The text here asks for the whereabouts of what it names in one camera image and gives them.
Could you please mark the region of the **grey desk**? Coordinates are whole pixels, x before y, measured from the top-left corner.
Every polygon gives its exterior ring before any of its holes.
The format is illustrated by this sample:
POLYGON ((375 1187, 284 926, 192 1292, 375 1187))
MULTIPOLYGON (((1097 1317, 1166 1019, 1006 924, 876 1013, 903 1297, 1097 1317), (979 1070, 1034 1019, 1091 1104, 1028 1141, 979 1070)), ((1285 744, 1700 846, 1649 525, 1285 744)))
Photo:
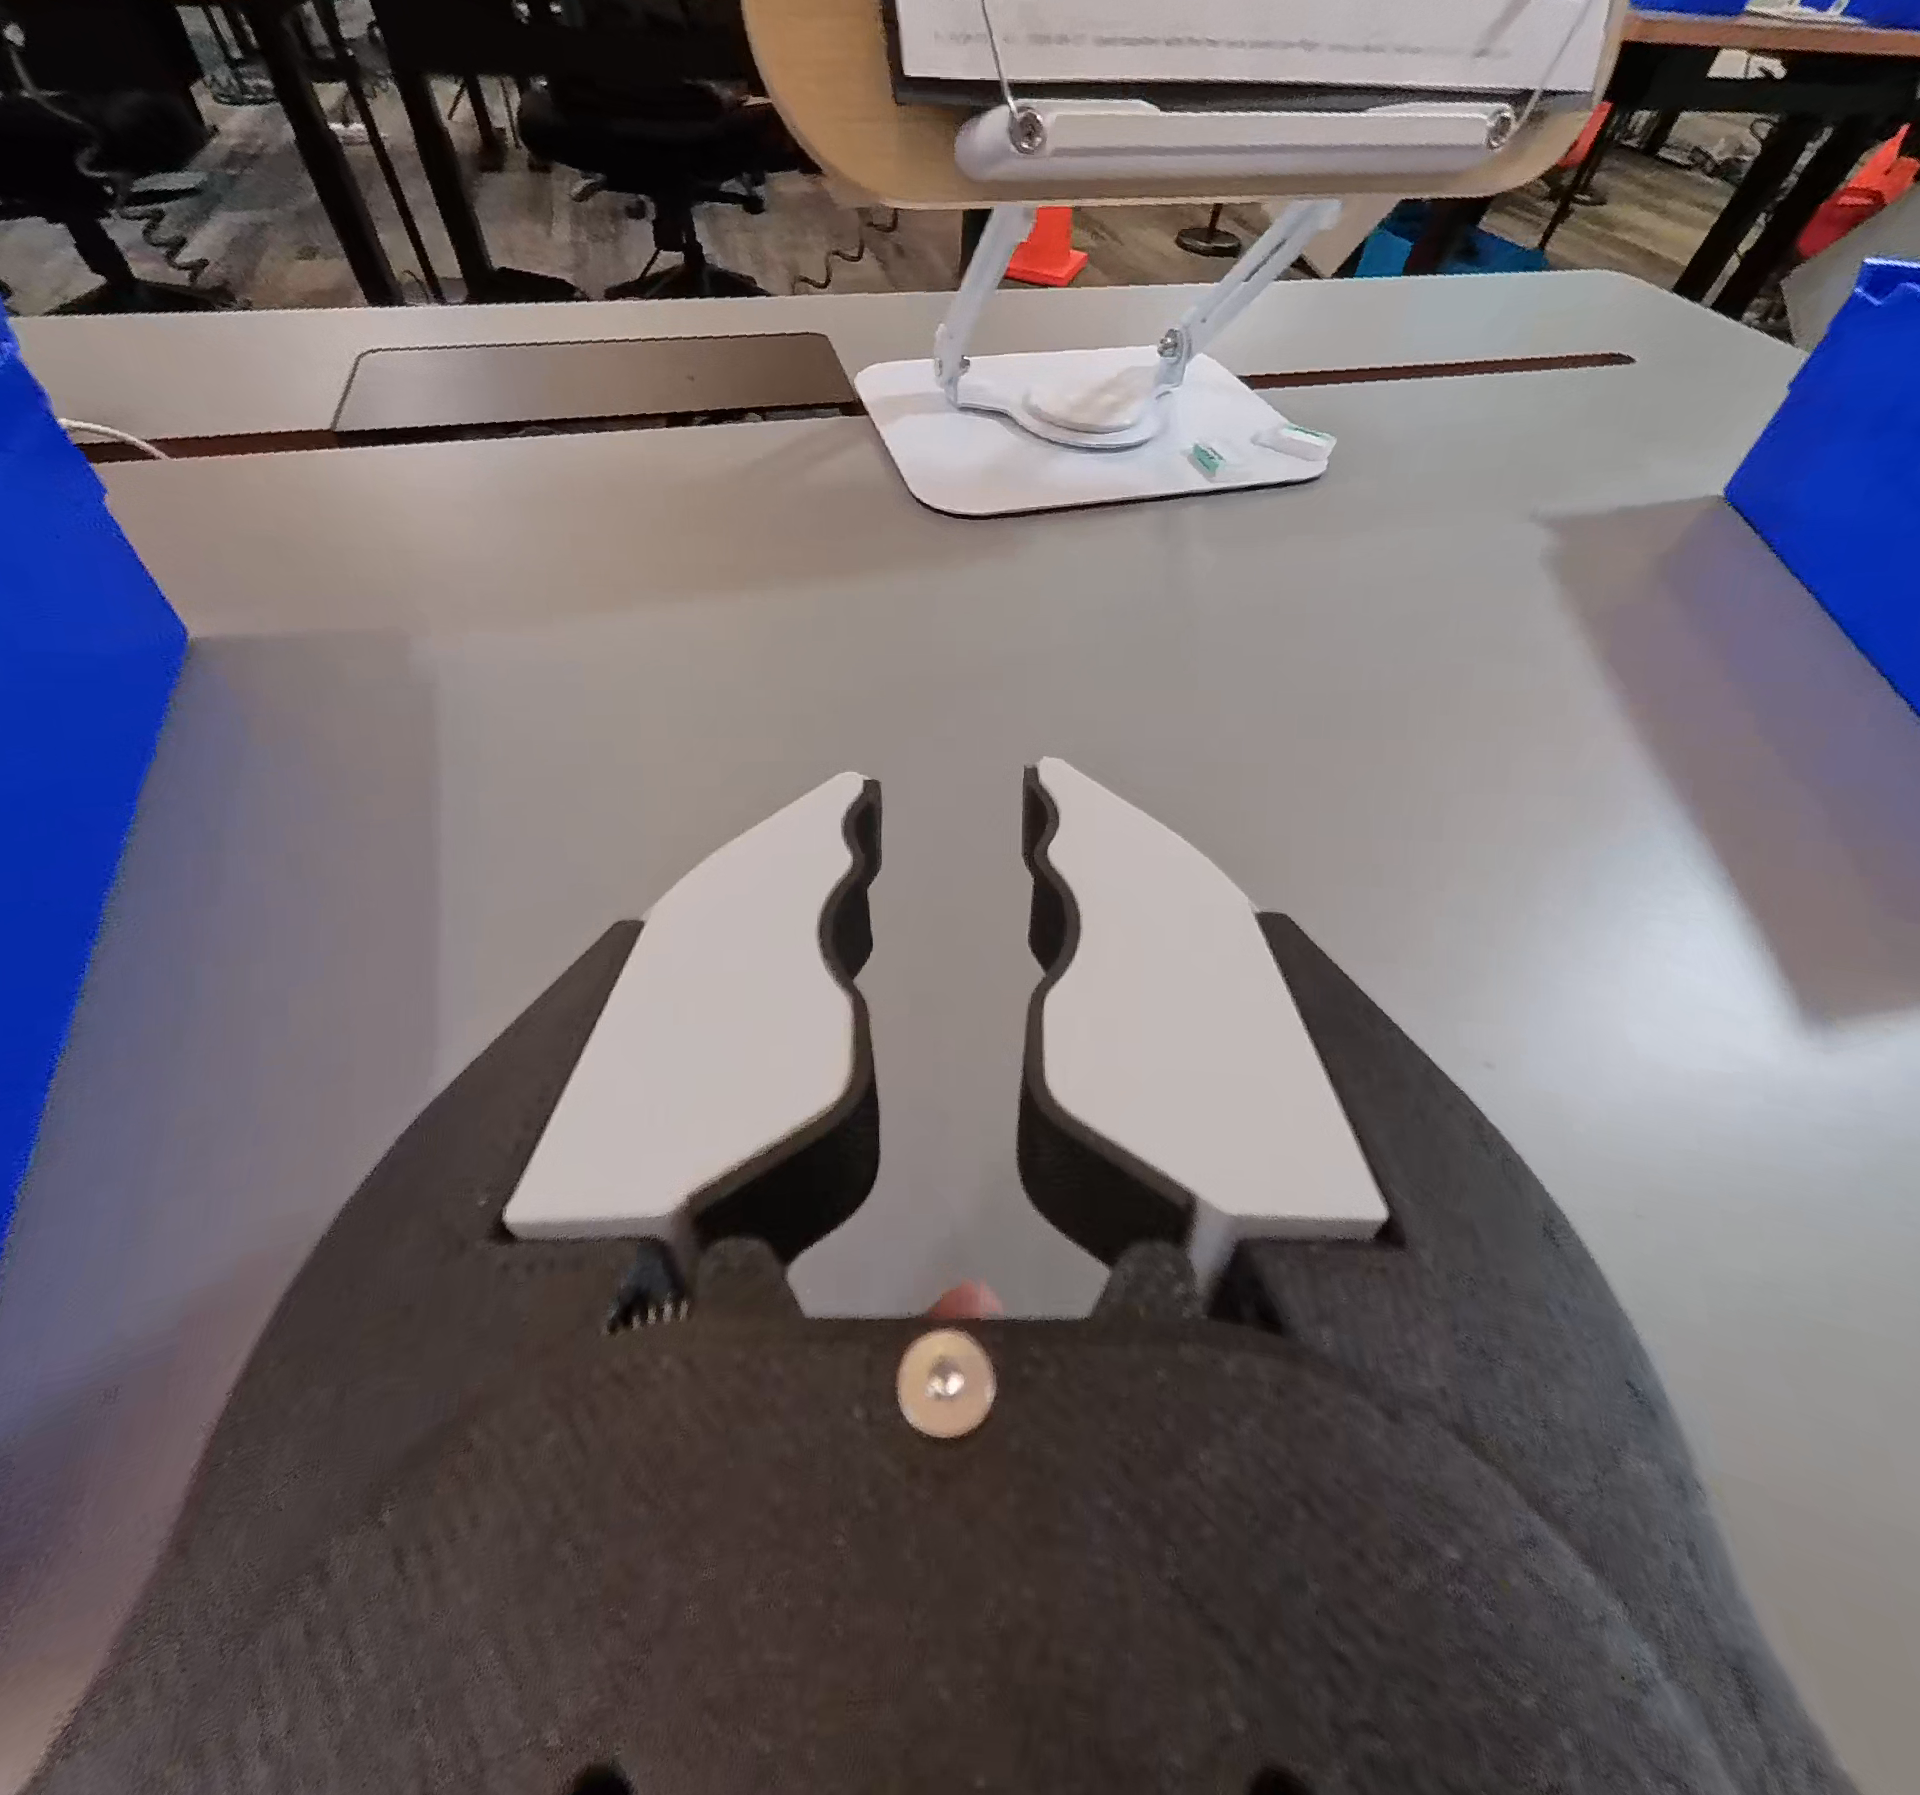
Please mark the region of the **grey desk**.
POLYGON ((1020 771, 1295 916, 1598 1255, 1809 1678, 1915 1618, 1915 717, 1717 496, 1793 355, 1627 278, 1272 293, 1276 494, 920 509, 851 417, 104 468, 192 633, 4 1282, 4 1686, 85 1674, 292 1271, 613 918, 882 790, 817 1310, 1092 1265, 1014 1175, 1020 771))

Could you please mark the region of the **blue plastic bin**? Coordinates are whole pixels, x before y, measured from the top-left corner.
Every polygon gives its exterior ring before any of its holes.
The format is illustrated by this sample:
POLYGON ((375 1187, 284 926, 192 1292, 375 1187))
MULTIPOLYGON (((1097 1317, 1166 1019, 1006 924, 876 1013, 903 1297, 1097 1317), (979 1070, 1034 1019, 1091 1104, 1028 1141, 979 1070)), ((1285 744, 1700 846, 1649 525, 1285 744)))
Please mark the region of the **blue plastic bin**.
POLYGON ((1917 706, 1917 265, 1869 257, 1725 488, 1917 706))
POLYGON ((4 1227, 184 658, 179 612, 4 324, 4 1227))

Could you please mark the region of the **laminated instruction board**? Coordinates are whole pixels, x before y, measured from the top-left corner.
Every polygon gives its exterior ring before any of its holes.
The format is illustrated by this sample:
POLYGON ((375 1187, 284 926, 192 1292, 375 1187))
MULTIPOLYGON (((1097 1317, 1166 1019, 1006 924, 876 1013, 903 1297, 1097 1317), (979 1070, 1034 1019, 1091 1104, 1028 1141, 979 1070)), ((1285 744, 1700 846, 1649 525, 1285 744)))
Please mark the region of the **laminated instruction board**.
POLYGON ((906 210, 1492 198, 1600 102, 1627 0, 741 0, 845 194, 906 210))

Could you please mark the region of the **orange traffic cone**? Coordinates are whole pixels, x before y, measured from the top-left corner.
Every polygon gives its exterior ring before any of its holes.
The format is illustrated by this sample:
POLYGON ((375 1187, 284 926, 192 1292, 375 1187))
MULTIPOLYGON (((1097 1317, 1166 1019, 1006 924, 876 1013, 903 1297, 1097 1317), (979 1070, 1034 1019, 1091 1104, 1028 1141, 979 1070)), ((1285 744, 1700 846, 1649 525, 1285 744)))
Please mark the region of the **orange traffic cone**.
POLYGON ((1861 222, 1893 207, 1911 192, 1915 176, 1915 126, 1904 124, 1866 158, 1845 185, 1820 204, 1812 221, 1794 237, 1793 260, 1805 264, 1822 255, 1861 222))
POLYGON ((1059 291, 1077 280, 1088 260, 1073 233, 1072 207, 1042 205, 1034 210, 1031 227, 1014 248, 1004 280, 1059 291))

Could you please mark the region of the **blue bag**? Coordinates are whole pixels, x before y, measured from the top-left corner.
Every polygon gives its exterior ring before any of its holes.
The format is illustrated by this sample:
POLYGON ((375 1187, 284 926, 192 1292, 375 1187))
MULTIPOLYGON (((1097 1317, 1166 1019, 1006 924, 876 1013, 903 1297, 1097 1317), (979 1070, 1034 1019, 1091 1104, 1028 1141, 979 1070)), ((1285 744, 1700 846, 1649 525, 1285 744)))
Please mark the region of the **blue bag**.
POLYGON ((1464 205, 1448 219, 1446 204, 1401 201, 1360 240, 1344 272, 1358 278, 1395 278, 1406 272, 1493 274, 1542 272, 1548 255, 1480 227, 1484 207, 1464 205))

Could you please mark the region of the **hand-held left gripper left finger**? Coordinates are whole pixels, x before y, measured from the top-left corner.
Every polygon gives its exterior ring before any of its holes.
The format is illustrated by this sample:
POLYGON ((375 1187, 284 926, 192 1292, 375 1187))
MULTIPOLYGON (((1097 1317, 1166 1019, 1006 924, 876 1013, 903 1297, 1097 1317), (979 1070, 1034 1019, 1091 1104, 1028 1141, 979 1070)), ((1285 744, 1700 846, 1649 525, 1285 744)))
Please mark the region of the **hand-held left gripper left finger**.
POLYGON ((514 1241, 657 1241, 842 1122, 873 1073, 843 911, 876 873, 876 778, 828 775, 684 873, 640 918, 506 1198, 514 1241))

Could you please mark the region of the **black office chair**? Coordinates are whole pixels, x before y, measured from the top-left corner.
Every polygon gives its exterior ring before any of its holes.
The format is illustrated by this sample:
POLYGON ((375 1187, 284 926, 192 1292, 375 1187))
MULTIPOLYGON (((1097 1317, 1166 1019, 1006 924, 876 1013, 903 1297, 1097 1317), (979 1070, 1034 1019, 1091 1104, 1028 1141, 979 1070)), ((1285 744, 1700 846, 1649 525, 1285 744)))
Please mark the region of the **black office chair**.
POLYGON ((204 262, 179 262, 181 283, 138 277, 107 233, 107 221, 125 214, 134 187, 187 171, 207 135, 191 95, 4 92, 4 219, 61 228, 95 277, 89 291, 59 303, 53 315, 209 313, 236 306, 227 289, 202 285, 204 262))
POLYGON ((751 277, 711 262, 695 225, 695 210, 711 204, 764 210, 779 124, 761 107, 699 80, 671 80, 623 105, 549 79, 518 95, 516 128, 536 158, 643 204, 653 253, 633 278, 604 291, 608 302, 768 295, 751 277))

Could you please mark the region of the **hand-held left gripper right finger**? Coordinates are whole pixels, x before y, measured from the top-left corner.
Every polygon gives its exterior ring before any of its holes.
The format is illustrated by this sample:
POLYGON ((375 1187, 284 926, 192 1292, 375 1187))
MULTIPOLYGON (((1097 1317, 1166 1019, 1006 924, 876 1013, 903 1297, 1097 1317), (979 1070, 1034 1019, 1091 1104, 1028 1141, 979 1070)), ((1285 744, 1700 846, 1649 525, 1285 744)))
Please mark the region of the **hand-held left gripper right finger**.
POLYGON ((1247 1242, 1368 1242, 1389 1208, 1248 893, 1057 757, 1021 775, 1020 1187, 1113 1270, 1179 1250, 1211 1297, 1247 1242))

